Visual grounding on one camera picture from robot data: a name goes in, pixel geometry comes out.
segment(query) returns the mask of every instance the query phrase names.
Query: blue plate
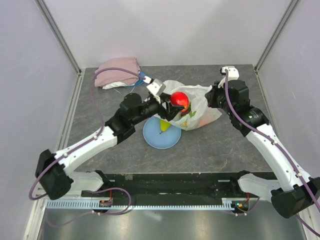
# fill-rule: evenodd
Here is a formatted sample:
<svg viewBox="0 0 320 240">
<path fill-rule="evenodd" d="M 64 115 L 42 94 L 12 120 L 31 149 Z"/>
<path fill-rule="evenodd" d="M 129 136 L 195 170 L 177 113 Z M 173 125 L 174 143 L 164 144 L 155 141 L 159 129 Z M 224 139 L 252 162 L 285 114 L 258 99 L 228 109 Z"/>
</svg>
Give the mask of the blue plate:
<svg viewBox="0 0 320 240">
<path fill-rule="evenodd" d="M 168 149 L 173 147 L 181 137 L 181 129 L 176 126 L 170 126 L 161 134 L 160 119 L 153 116 L 143 127 L 143 137 L 145 141 L 156 149 Z"/>
</svg>

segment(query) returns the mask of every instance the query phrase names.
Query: white plastic bag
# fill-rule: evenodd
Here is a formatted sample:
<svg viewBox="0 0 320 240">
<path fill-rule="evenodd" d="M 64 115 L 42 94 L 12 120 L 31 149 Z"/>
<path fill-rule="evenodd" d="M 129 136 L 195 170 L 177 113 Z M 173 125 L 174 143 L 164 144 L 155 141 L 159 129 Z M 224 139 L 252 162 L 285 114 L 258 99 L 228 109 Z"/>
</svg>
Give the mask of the white plastic bag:
<svg viewBox="0 0 320 240">
<path fill-rule="evenodd" d="M 191 104 L 191 111 L 184 116 L 178 114 L 170 124 L 183 130 L 193 130 L 200 128 L 208 123 L 217 120 L 221 116 L 221 112 L 216 108 L 208 107 L 208 101 L 205 94 L 209 91 L 208 86 L 185 86 L 179 81 L 167 80 L 164 82 L 166 94 L 173 94 L 174 92 L 183 92 L 189 98 Z"/>
</svg>

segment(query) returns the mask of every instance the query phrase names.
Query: apple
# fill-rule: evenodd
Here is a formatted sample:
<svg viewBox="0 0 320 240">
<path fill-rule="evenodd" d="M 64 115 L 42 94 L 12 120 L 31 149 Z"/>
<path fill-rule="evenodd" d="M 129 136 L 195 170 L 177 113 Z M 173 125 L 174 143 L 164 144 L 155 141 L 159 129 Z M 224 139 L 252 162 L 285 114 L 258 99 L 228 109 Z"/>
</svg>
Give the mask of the apple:
<svg viewBox="0 0 320 240">
<path fill-rule="evenodd" d="M 189 98 L 185 93 L 183 93 L 181 91 L 176 91 L 176 92 L 172 93 L 170 96 L 170 101 L 171 101 L 172 105 L 183 106 L 184 109 L 181 110 L 181 112 L 185 112 L 186 110 L 188 110 Z"/>
</svg>

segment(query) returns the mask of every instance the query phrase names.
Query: white wall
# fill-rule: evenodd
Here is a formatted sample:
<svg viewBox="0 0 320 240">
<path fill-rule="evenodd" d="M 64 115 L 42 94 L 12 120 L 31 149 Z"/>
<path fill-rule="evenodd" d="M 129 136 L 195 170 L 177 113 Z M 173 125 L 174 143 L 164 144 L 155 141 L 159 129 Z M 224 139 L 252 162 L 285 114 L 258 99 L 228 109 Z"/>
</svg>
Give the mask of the white wall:
<svg viewBox="0 0 320 240">
<path fill-rule="evenodd" d="M 256 64 L 290 0 L 46 0 L 81 68 Z"/>
<path fill-rule="evenodd" d="M 300 1 L 266 59 L 260 77 L 281 141 L 320 177 L 320 1 Z M 320 214 L 315 208 L 320 231 Z"/>
<path fill-rule="evenodd" d="M 21 240 L 41 151 L 54 150 L 76 80 L 33 0 L 0 1 L 0 239 Z"/>
</svg>

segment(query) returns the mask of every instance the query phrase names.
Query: metal floor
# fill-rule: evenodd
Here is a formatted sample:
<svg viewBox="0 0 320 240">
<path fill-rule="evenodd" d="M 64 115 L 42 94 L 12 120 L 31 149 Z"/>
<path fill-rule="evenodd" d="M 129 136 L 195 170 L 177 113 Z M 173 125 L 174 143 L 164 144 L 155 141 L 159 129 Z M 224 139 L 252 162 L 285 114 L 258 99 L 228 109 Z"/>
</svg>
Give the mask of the metal floor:
<svg viewBox="0 0 320 240">
<path fill-rule="evenodd" d="M 51 223 L 62 224 L 89 210 L 46 211 Z M 295 217 L 281 217 L 265 201 L 247 216 L 216 210 L 132 210 L 119 216 L 89 214 L 60 228 L 45 224 L 42 233 L 38 240 L 306 240 Z"/>
</svg>

